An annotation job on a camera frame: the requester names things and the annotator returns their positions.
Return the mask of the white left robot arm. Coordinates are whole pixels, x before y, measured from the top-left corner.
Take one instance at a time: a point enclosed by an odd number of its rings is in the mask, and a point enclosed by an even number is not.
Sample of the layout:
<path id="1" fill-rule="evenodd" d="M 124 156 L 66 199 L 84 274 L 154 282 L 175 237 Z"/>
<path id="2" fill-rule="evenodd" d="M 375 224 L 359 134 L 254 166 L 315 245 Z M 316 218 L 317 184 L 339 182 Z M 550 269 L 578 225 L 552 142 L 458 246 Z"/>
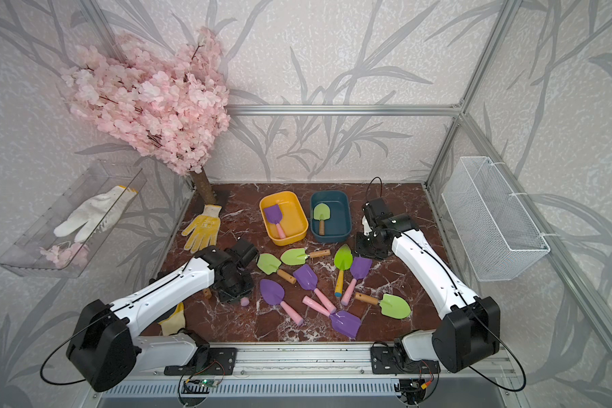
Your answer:
<path id="1" fill-rule="evenodd" d="M 180 328 L 154 337 L 142 333 L 204 289 L 214 289 L 222 303 L 249 296 L 254 289 L 250 266 L 258 256 L 256 246 L 244 239 L 226 250 L 209 246 L 127 297 L 110 304 L 91 302 L 79 316 L 66 358 L 96 392 L 112 389 L 141 372 L 163 370 L 170 376 L 205 372 L 214 357 L 208 341 L 194 331 Z"/>

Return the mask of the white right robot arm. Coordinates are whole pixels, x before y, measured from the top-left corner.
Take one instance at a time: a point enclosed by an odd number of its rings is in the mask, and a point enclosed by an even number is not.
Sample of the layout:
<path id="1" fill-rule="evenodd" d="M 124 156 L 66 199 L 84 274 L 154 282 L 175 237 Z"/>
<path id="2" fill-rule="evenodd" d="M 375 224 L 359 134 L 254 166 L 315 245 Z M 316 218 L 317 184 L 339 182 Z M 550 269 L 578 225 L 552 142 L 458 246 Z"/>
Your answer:
<path id="1" fill-rule="evenodd" d="M 356 234 L 356 253 L 365 258 L 399 258 L 420 282 L 441 319 L 434 330 L 396 338 L 396 359 L 403 364 L 436 361 L 456 373 L 498 353 L 501 310 L 494 299 L 479 297 L 465 285 L 410 216 L 393 214 L 382 198 L 366 202 L 362 211 L 363 231 Z"/>

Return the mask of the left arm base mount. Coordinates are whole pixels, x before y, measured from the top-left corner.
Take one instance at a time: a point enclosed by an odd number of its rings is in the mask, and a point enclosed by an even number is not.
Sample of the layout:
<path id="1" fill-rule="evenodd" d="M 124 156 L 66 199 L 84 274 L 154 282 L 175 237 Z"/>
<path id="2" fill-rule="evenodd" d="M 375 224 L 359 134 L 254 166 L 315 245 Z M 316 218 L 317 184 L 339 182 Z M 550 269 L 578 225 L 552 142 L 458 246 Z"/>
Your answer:
<path id="1" fill-rule="evenodd" d="M 176 336 L 182 336 L 189 344 L 196 346 L 190 360 L 183 365 L 166 365 L 165 376 L 214 375 L 231 376 L 237 357 L 237 349 L 214 347 L 207 340 L 191 330 L 181 329 Z"/>

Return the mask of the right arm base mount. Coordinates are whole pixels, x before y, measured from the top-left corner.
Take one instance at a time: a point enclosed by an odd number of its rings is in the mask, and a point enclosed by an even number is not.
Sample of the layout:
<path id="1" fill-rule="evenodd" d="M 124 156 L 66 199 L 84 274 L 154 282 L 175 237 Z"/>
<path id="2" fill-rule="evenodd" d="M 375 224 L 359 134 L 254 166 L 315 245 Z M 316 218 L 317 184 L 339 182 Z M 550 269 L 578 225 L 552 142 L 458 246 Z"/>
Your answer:
<path id="1" fill-rule="evenodd" d="M 375 341 L 370 347 L 373 374 L 419 374 L 435 376 L 440 373 L 436 360 L 412 360 L 398 338 L 393 345 Z"/>

